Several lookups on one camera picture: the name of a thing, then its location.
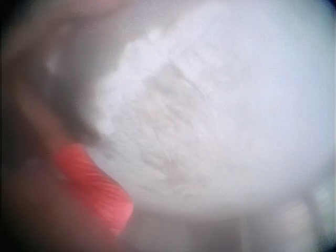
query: white surface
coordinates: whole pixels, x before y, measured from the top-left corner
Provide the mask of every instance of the white surface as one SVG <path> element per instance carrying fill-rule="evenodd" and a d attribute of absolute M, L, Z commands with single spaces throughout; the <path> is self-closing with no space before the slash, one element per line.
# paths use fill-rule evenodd
<path fill-rule="evenodd" d="M 159 212 L 239 214 L 305 188 L 334 155 L 333 25 L 318 1 L 164 0 L 84 27 L 69 51 L 97 70 L 94 107 L 79 103 L 93 159 Z"/>

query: skin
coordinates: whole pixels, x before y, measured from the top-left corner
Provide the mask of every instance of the skin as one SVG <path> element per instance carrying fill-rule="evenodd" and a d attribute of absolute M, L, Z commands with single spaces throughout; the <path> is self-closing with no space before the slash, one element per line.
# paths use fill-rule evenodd
<path fill-rule="evenodd" d="M 119 251 L 111 233 L 65 192 L 57 172 L 50 168 L 49 157 L 74 140 L 23 71 L 35 46 L 52 36 L 51 27 L 56 26 L 57 31 L 74 18 L 108 15 L 119 6 L 120 2 L 113 0 L 67 1 L 49 19 L 49 29 L 22 46 L 20 53 L 3 61 L 6 78 L 2 88 L 7 88 L 8 100 L 30 132 L 24 145 L 33 148 L 32 139 L 37 139 L 34 149 L 42 150 L 37 153 L 44 160 L 43 165 L 11 172 L 1 182 L 3 219 L 12 227 L 14 235 L 33 251 Z"/>

